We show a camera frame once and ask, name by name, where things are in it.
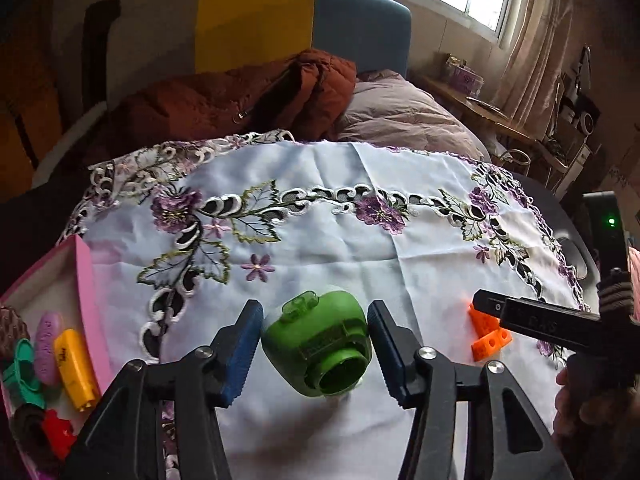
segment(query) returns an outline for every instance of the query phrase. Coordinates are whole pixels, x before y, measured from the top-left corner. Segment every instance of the yellow toy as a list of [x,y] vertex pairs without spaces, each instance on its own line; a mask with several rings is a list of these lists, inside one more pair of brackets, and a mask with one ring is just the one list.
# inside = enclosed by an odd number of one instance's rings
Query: yellow toy
[[100,393],[82,336],[68,328],[56,338],[54,352],[65,390],[76,410],[84,412],[94,407]]

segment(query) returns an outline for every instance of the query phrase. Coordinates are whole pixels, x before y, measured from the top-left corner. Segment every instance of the green plastic toy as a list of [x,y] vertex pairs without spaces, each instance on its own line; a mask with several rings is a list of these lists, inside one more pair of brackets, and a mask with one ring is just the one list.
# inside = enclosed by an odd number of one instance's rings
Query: green plastic toy
[[288,301],[262,327],[262,348],[276,370],[307,397],[353,388],[371,361],[367,319],[358,301],[336,290],[307,291]]
[[20,339],[15,346],[14,362],[2,374],[4,387],[9,391],[16,408],[28,402],[44,409],[40,381],[33,369],[33,346],[28,339]]

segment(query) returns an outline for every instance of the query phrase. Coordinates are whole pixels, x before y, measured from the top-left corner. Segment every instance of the green knob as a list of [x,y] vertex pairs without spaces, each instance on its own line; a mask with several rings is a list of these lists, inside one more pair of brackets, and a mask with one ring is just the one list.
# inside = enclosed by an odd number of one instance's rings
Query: green knob
[[337,290],[307,291],[267,316],[262,348],[282,377],[307,397],[353,388],[371,361],[367,320],[358,301]]

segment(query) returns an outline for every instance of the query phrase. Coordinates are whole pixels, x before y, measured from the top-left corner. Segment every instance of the metal bolt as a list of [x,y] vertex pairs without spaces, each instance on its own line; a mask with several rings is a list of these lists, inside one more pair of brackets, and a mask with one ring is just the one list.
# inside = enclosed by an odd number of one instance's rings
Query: metal bolt
[[491,361],[486,367],[492,374],[501,374],[504,371],[504,365],[500,361]]
[[438,353],[436,352],[435,348],[431,348],[430,346],[423,346],[422,348],[418,349],[418,355],[422,358],[422,359],[435,359],[438,355]]
[[208,359],[213,355],[213,350],[209,346],[201,346],[196,348],[196,357],[198,359]]
[[142,367],[145,365],[145,362],[142,359],[133,359],[127,363],[127,366],[132,370],[139,372],[142,370]]

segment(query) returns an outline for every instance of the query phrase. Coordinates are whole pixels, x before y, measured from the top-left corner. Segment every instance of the orange block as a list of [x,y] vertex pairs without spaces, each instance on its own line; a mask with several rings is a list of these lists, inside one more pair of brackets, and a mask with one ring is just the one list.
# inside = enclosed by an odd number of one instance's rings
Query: orange block
[[474,361],[481,361],[495,354],[500,348],[512,341],[508,330],[499,328],[481,337],[471,345]]
[[478,337],[484,337],[500,328],[500,320],[497,317],[489,316],[484,312],[478,312],[474,308],[473,303],[469,304],[469,316],[471,317],[471,323],[473,323]]

